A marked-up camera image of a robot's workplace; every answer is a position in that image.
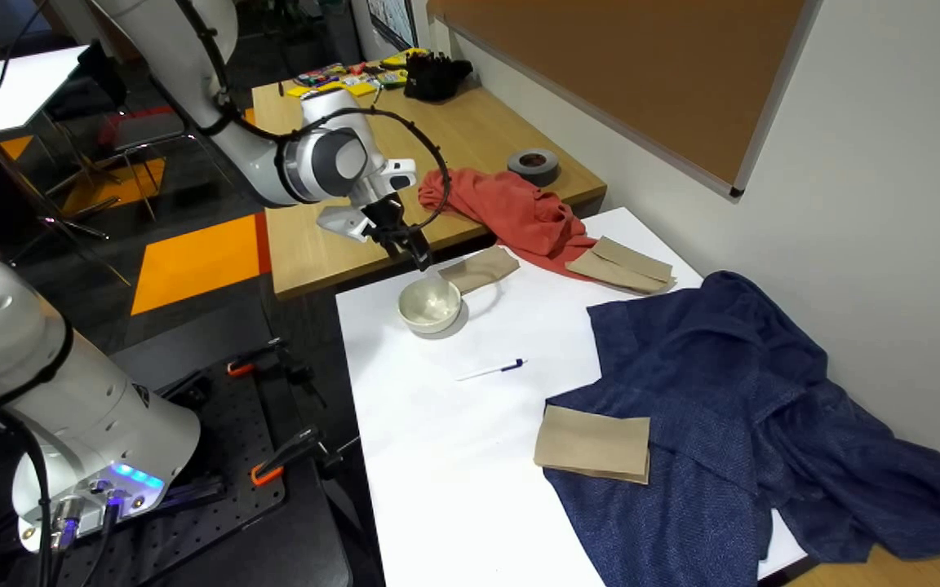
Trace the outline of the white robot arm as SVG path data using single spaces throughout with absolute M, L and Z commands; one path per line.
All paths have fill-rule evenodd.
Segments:
M 225 80 L 239 46 L 236 0 L 90 3 L 263 206 L 312 206 L 329 231 L 373 241 L 396 259 L 431 259 L 373 142 L 370 108 L 344 91 L 318 91 L 297 131 L 271 134 L 242 121 Z M 153 511 L 201 441 L 197 409 L 137 384 L 4 258 L 0 427 L 23 442 L 10 505 L 15 538 L 33 554 Z

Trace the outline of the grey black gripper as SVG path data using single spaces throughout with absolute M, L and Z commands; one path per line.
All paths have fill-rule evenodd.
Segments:
M 419 166 L 412 158 L 379 158 L 370 164 L 356 179 L 345 206 L 328 206 L 318 226 L 356 241 L 376 241 L 381 246 L 399 246 L 416 267 L 431 264 L 431 241 L 423 229 L 405 226 L 402 188 L 416 185 Z

